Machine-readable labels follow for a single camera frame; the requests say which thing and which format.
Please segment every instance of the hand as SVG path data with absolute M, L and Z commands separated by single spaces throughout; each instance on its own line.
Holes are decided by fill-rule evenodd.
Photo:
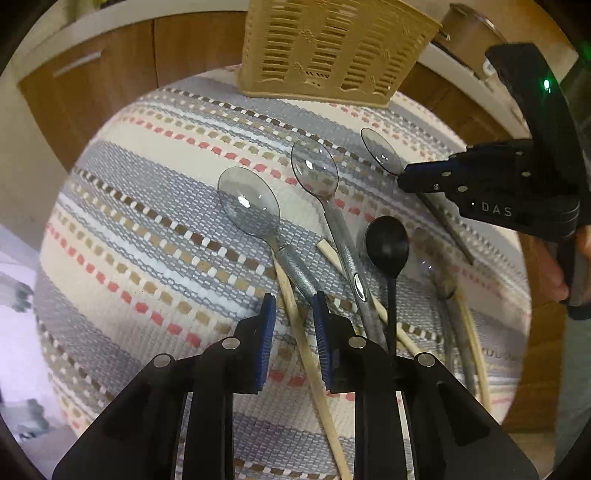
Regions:
M 589 265 L 591 266 L 591 225 L 580 228 L 576 235 L 577 248 L 589 260 Z M 535 238 L 533 245 L 538 261 L 538 275 L 540 276 L 540 290 L 542 295 L 554 301 L 561 301 L 568 298 L 569 288 L 564 282 L 564 274 L 558 262 L 550 255 L 542 240 Z M 583 297 L 586 300 L 591 300 L 591 286 L 588 286 L 587 292 Z

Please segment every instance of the tablecloth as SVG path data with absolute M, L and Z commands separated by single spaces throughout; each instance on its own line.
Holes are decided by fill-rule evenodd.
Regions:
M 476 326 L 501 421 L 521 373 L 530 294 L 514 232 L 457 217 L 441 202 L 476 257 L 470 266 L 415 196 L 374 163 L 359 132 L 372 127 L 405 161 L 444 160 L 462 140 L 424 107 L 397 93 L 388 109 L 254 99 L 236 88 L 237 67 L 177 82 L 118 112 L 92 139 L 63 186 L 41 250 L 35 311 L 50 379 L 77 434 L 156 354 L 195 355 L 278 297 L 268 381 L 236 395 L 239 478 L 337 475 L 314 412 L 282 307 L 267 245 L 233 226 L 217 198 L 223 170 L 243 166 L 273 189 L 281 231 L 343 314 L 360 323 L 349 286 L 317 250 L 330 239 L 320 203 L 294 178 L 289 153 L 302 136 L 337 161 L 336 202 L 352 235 L 377 216 L 400 218 L 441 242 Z M 385 281 L 366 262 L 371 290 Z M 306 329 L 315 350 L 310 309 Z M 398 279 L 398 318 L 422 348 L 441 352 L 436 294 L 412 252 Z M 354 395 L 328 395 L 352 465 Z

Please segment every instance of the silver screw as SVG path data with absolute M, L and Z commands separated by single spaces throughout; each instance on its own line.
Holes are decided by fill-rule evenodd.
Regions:
M 240 340 L 238 340 L 236 337 L 228 337 L 222 342 L 222 347 L 224 347 L 226 350 L 235 350 L 239 346 Z
M 166 353 L 161 353 L 153 360 L 156 368 L 166 367 L 170 363 L 170 357 Z
M 424 367 L 432 367 L 435 365 L 435 359 L 430 353 L 418 354 L 418 362 Z
M 349 346 L 352 348 L 363 348 L 365 345 L 367 341 L 363 337 L 356 336 L 349 339 Z

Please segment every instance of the spoon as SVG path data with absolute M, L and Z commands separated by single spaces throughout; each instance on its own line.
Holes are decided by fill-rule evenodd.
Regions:
M 321 144 L 304 140 L 295 143 L 292 147 L 291 166 L 304 190 L 322 204 L 324 218 L 335 240 L 367 337 L 387 350 L 386 337 L 369 293 L 359 254 L 343 214 L 335 204 L 334 195 L 339 185 L 339 173 L 335 161 Z
M 475 396 L 476 361 L 470 347 L 468 333 L 460 317 L 461 314 L 457 309 L 457 304 L 453 301 L 457 288 L 456 277 L 450 272 L 437 241 L 425 229 L 415 229 L 413 245 L 419 269 L 433 282 L 437 292 L 444 339 L 445 366 L 454 373 L 453 345 L 455 337 L 466 389 Z
M 361 139 L 365 144 L 365 148 L 368 149 L 371 156 L 376 162 L 390 175 L 398 177 L 403 171 L 405 162 L 400 158 L 396 151 L 392 148 L 392 145 L 379 133 L 371 128 L 361 129 Z M 418 199 L 421 200 L 423 205 L 427 207 L 429 212 L 435 217 L 435 220 L 441 224 L 443 229 L 452 237 L 452 240 L 461 250 L 468 260 L 470 265 L 474 264 L 474 255 L 468 250 L 468 247 L 462 240 L 462 237 L 456 232 L 454 227 L 449 223 L 445 214 L 437 208 L 433 201 L 425 193 L 417 193 Z
M 230 221 L 271 247 L 279 265 L 313 305 L 321 287 L 295 249 L 281 237 L 279 203 L 269 185 L 246 168 L 231 167 L 220 175 L 217 192 Z
M 388 323 L 386 341 L 388 351 L 396 355 L 396 279 L 408 259 L 408 235 L 397 218 L 376 218 L 365 232 L 367 255 L 388 281 Z

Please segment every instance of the yellow plastic basket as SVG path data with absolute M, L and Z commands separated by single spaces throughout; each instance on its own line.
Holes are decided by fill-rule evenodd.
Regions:
M 239 86 L 386 107 L 440 27 L 400 0 L 251 0 Z

